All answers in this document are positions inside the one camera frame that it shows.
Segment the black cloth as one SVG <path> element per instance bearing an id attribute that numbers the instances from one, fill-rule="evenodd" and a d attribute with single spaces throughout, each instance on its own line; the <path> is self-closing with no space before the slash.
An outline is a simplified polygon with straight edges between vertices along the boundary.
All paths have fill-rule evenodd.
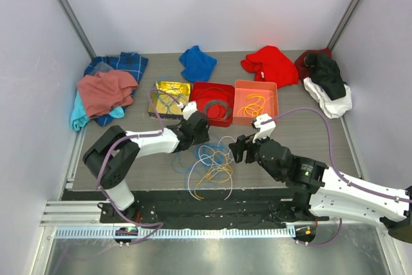
<path id="1" fill-rule="evenodd" d="M 345 82 L 338 64 L 324 53 L 308 53 L 304 64 L 310 72 L 313 83 L 320 86 L 330 100 L 346 96 Z"/>

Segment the salmon pink cloth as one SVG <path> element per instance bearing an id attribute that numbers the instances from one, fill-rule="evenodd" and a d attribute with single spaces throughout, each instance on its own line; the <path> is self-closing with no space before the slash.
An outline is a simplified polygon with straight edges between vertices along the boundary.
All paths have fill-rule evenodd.
<path id="1" fill-rule="evenodd" d="M 132 92 L 137 88 L 134 77 L 121 70 L 86 75 L 77 84 L 86 115 L 91 119 L 109 114 L 117 107 L 131 105 Z"/>

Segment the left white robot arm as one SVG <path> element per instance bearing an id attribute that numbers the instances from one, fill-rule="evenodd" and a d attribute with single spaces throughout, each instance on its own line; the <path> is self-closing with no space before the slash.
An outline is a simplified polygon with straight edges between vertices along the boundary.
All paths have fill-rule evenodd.
<path id="1" fill-rule="evenodd" d="M 209 119 L 199 111 L 161 131 L 134 133 L 112 126 L 86 151 L 82 161 L 116 206 L 115 216 L 129 223 L 137 214 L 135 198 L 125 181 L 133 162 L 143 156 L 178 153 L 205 143 L 210 140 L 209 127 Z"/>

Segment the red square box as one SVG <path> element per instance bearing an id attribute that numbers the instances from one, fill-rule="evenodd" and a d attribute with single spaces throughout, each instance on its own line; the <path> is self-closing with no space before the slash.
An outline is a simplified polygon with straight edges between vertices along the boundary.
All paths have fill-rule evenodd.
<path id="1" fill-rule="evenodd" d="M 234 95 L 234 86 L 230 84 L 195 82 L 189 99 L 197 103 L 212 126 L 227 128 L 232 124 Z"/>

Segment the left corner aluminium post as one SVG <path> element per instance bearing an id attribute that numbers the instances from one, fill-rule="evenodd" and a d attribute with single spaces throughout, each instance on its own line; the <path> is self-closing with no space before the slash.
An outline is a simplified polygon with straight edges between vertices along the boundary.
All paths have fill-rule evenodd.
<path id="1" fill-rule="evenodd" d="M 64 12 L 64 15 L 68 19 L 71 27 L 73 28 L 75 34 L 80 40 L 80 43 L 86 50 L 87 54 L 89 57 L 92 59 L 97 56 L 95 53 L 92 44 L 90 43 L 83 27 L 80 24 L 80 21 L 78 20 L 75 12 L 73 11 L 73 8 L 70 5 L 70 2 L 68 0 L 57 0 L 58 4 L 60 5 L 62 11 Z"/>

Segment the white cloth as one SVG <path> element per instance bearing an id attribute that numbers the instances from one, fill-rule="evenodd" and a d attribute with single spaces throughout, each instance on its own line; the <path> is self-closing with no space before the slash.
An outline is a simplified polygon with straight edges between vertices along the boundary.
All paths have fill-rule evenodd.
<path id="1" fill-rule="evenodd" d="M 319 85 L 313 83 L 309 77 L 303 79 L 303 85 L 329 119 L 340 118 L 353 107 L 351 89 L 347 85 L 344 85 L 346 90 L 345 96 L 335 100 L 329 98 L 326 92 Z"/>

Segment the corner aluminium post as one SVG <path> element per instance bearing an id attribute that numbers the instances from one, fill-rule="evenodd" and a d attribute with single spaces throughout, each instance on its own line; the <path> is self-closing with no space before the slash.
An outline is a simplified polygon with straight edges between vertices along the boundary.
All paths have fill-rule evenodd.
<path id="1" fill-rule="evenodd" d="M 62 11 L 64 12 L 64 15 L 68 19 L 71 27 L 73 28 L 75 34 L 80 40 L 80 43 L 86 50 L 87 54 L 89 57 L 92 59 L 97 56 L 95 53 L 92 44 L 90 43 L 83 27 L 80 24 L 80 21 L 78 20 L 75 12 L 73 11 L 73 8 L 70 5 L 70 2 L 68 0 L 57 0 L 58 4 L 60 5 Z"/>
<path id="2" fill-rule="evenodd" d="M 344 33 L 347 25 L 351 21 L 352 17 L 354 16 L 356 10 L 360 6 L 362 0 L 350 0 L 348 6 L 346 7 L 340 21 L 338 22 L 331 39 L 328 42 L 327 48 L 331 51 L 336 47 L 339 39 L 341 38 L 342 34 Z"/>

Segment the right corner aluminium post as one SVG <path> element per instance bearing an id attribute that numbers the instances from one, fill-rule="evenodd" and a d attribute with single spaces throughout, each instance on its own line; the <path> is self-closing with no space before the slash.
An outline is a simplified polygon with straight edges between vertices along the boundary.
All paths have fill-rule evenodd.
<path id="1" fill-rule="evenodd" d="M 354 16 L 356 10 L 360 6 L 362 0 L 350 0 L 348 6 L 346 7 L 340 21 L 338 22 L 331 39 L 328 42 L 327 48 L 331 51 L 336 47 L 339 39 L 341 38 L 342 34 L 344 33 L 347 25 L 351 21 L 352 17 Z"/>

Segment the blue plaid cloth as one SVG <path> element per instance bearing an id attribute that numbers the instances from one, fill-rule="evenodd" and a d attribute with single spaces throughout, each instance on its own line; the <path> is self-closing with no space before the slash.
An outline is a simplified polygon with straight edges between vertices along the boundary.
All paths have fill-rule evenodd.
<path id="1" fill-rule="evenodd" d="M 147 64 L 148 59 L 136 52 L 122 52 L 117 56 L 95 57 L 85 69 L 84 76 L 95 75 L 100 71 L 108 72 L 110 70 L 121 70 L 130 73 L 139 85 Z M 134 97 L 136 90 L 132 92 L 132 98 Z"/>

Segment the salmon pink square box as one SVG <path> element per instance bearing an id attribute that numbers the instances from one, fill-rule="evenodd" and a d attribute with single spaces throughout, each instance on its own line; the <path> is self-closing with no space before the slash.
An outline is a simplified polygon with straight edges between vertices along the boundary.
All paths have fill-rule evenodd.
<path id="1" fill-rule="evenodd" d="M 276 83 L 237 80 L 232 124 L 249 126 L 254 118 L 265 113 L 271 117 L 279 114 Z"/>

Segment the gold metal tin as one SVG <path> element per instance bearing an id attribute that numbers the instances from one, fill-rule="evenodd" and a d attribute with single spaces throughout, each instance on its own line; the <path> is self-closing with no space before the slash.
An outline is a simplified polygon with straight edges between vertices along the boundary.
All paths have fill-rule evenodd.
<path id="1" fill-rule="evenodd" d="M 156 81 L 147 112 L 151 118 L 157 119 L 156 113 L 164 120 L 183 119 L 182 111 L 177 104 L 189 102 L 192 86 L 187 82 Z"/>

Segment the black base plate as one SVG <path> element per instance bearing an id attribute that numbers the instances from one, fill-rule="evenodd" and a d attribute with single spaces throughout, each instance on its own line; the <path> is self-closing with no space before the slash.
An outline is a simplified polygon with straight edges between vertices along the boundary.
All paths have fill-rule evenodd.
<path id="1" fill-rule="evenodd" d="M 165 229 L 272 229 L 312 222 L 309 196 L 287 188 L 209 189 L 203 200 L 188 191 L 134 191 L 135 202 L 123 214 L 138 223 L 162 222 Z"/>

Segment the dark red cloth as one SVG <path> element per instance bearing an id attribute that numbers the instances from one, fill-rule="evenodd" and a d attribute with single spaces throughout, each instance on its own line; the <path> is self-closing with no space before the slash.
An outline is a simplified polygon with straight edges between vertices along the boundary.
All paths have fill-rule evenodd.
<path id="1" fill-rule="evenodd" d="M 324 48 L 321 50 L 307 50 L 303 52 L 294 62 L 295 67 L 297 68 L 299 80 L 303 82 L 303 80 L 310 76 L 310 71 L 306 66 L 304 60 L 308 53 L 323 53 L 327 55 L 329 58 L 332 58 L 332 52 L 329 48 Z"/>

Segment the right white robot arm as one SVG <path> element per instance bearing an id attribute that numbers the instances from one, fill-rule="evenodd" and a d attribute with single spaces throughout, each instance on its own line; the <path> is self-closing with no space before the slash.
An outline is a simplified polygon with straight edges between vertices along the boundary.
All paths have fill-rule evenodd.
<path id="1" fill-rule="evenodd" d="M 323 162 L 293 155 L 268 137 L 241 135 L 229 149 L 235 162 L 257 163 L 295 193 L 297 200 L 290 205 L 294 218 L 337 217 L 363 222 L 411 243 L 411 188 L 395 189 L 354 178 Z"/>

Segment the light blue cloth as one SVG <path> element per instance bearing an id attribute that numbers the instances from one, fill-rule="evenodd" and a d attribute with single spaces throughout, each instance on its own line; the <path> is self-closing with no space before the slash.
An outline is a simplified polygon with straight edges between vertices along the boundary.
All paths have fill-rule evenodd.
<path id="1" fill-rule="evenodd" d="M 112 109 L 107 115 L 99 116 L 94 118 L 94 121 L 101 127 L 107 126 L 114 119 L 122 119 L 125 116 L 125 111 L 123 107 L 116 107 Z M 76 93 L 73 111 L 70 118 L 70 126 L 74 131 L 80 131 L 84 128 L 90 118 L 86 114 L 83 102 L 81 100 L 79 92 Z"/>

